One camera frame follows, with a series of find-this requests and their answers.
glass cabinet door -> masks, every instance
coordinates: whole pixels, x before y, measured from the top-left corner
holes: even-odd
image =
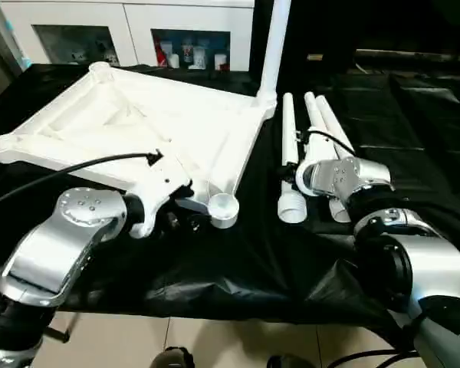
[[[120,62],[108,27],[96,25],[32,25],[52,64]]]
[[[230,32],[152,29],[159,67],[230,70]]]
[[[253,8],[125,5],[138,61],[248,71]]]
[[[138,64],[121,4],[2,2],[1,7],[32,63]]]

black cable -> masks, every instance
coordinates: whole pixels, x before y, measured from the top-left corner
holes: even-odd
[[[329,364],[327,368],[335,368],[336,366],[339,366],[340,364],[349,362],[351,360],[359,359],[359,358],[377,357],[377,356],[382,356],[382,355],[394,355],[394,354],[399,354],[399,353],[400,351],[396,349],[362,351],[361,353],[355,353],[355,354],[343,356],[342,358],[339,358],[338,360]]]
[[[308,134],[309,134],[309,137],[313,134],[318,134],[319,136],[325,136],[326,138],[329,138],[334,143],[336,143],[338,146],[340,146],[346,152],[350,153],[353,156],[356,156],[353,149],[349,148],[345,143],[341,142],[335,136],[332,136],[329,133],[322,132],[321,130],[311,130],[310,132],[308,132]]]
[[[419,353],[417,351],[410,351],[410,352],[397,354],[387,359],[386,361],[381,363],[376,368],[387,368],[388,366],[391,366],[392,364],[397,363],[400,360],[410,359],[410,358],[419,358]]]
[[[28,182],[27,184],[24,184],[23,186],[19,186],[18,188],[15,188],[11,190],[10,192],[5,193],[4,195],[0,197],[0,203],[5,201],[6,199],[9,199],[12,196],[15,196],[16,194],[19,194],[20,192],[24,192],[25,190],[32,188],[33,186],[37,186],[39,184],[42,184],[43,182],[47,182],[48,180],[55,179],[59,176],[63,176],[65,174],[72,173],[73,171],[85,169],[86,167],[98,165],[99,163],[108,163],[109,161],[117,161],[119,159],[135,159],[137,157],[144,157],[146,158],[148,163],[150,163],[150,160],[153,158],[153,154],[152,153],[128,153],[124,155],[114,155],[114,156],[102,157],[100,159],[92,159],[84,163],[79,163],[77,165],[69,166],[65,169],[59,170],[57,172],[53,172],[50,175],[43,176],[42,178],[36,179],[32,182]]]

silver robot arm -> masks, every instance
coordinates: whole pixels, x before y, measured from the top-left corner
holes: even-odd
[[[160,158],[145,182],[121,195],[74,188],[53,214],[17,245],[0,274],[0,368],[31,365],[44,330],[101,243],[129,224],[134,238],[148,236],[159,208],[190,178],[176,159]]]
[[[406,329],[426,366],[460,368],[460,251],[404,208],[382,164],[350,156],[297,175],[348,211],[363,286]]]

table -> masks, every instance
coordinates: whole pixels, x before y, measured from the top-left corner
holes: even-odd
[[[240,94],[258,84],[245,73],[209,74],[137,66],[132,71]],[[0,134],[55,98],[86,67],[30,67],[0,96]],[[306,129],[303,94],[325,94],[360,156],[388,165],[396,188],[411,199],[460,212],[460,82],[389,75],[344,75],[293,83],[297,125]],[[353,324],[390,343],[405,343],[382,305],[360,286],[350,229],[334,224],[327,203],[308,202],[309,218],[286,225],[276,215],[281,162],[281,112],[264,123],[237,192],[236,226],[135,241],[127,236],[99,247],[72,294],[68,311],[196,317],[259,318],[294,324]],[[0,164],[0,194],[48,171],[27,163]],[[0,265],[20,238],[46,219],[65,177],[0,206]],[[433,225],[460,247],[460,224],[424,209]]]

white tray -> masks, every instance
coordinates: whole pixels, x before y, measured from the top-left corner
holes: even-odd
[[[99,62],[12,132],[0,136],[0,162],[58,170],[119,153],[171,150],[195,195],[180,203],[206,212],[209,197],[235,194],[267,113],[254,97],[151,77]],[[92,166],[73,175],[128,189],[146,160]]]

